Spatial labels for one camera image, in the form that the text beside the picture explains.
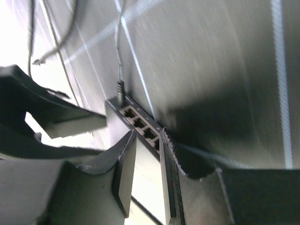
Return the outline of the black network switch box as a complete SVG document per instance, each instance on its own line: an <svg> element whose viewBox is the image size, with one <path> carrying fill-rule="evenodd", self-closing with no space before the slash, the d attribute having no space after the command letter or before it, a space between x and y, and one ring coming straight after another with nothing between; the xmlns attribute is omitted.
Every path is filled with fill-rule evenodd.
<svg viewBox="0 0 300 225"><path fill-rule="evenodd" d="M108 132L115 144L128 131L136 132L136 157L132 197L160 224L166 224L159 155L161 127L130 96L123 107L113 97L105 102Z"/></svg>

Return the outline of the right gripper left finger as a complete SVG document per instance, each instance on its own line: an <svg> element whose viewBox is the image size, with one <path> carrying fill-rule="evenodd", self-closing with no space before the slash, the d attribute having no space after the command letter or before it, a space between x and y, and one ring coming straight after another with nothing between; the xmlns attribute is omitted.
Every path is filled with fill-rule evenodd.
<svg viewBox="0 0 300 225"><path fill-rule="evenodd" d="M136 132L128 131L114 146L91 161L77 166L92 175L107 175L114 171L112 195L125 217L129 216L136 157Z"/></svg>

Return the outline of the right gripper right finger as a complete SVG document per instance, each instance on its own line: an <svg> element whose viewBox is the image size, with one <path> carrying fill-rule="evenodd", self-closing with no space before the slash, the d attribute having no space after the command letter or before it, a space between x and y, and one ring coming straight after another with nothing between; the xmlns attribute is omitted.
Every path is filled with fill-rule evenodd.
<svg viewBox="0 0 300 225"><path fill-rule="evenodd" d="M159 134L159 154L163 184L165 219L168 225L184 225L184 209L180 175L191 180L200 180L211 174L214 165L182 147L163 128Z"/></svg>

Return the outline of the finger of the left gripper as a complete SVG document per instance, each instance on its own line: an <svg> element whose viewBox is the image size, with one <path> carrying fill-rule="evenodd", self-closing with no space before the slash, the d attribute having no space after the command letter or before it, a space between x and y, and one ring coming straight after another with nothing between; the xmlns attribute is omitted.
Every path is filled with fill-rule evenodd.
<svg viewBox="0 0 300 225"><path fill-rule="evenodd" d="M0 153L13 158L57 159L101 154L102 150L43 144L35 138L19 134L11 128L0 126Z"/></svg>
<svg viewBox="0 0 300 225"><path fill-rule="evenodd" d="M29 113L51 137L67 137L106 127L106 117L51 94L17 65L0 68L0 122L29 135Z"/></svg>

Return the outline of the black ethernet cable silver plug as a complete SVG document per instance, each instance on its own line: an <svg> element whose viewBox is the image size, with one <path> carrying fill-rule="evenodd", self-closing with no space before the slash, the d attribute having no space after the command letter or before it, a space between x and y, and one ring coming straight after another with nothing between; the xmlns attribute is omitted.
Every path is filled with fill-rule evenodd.
<svg viewBox="0 0 300 225"><path fill-rule="evenodd" d="M31 57L33 52L34 32L35 32L35 0L29 0L29 24L28 24L28 76L31 78Z"/></svg>

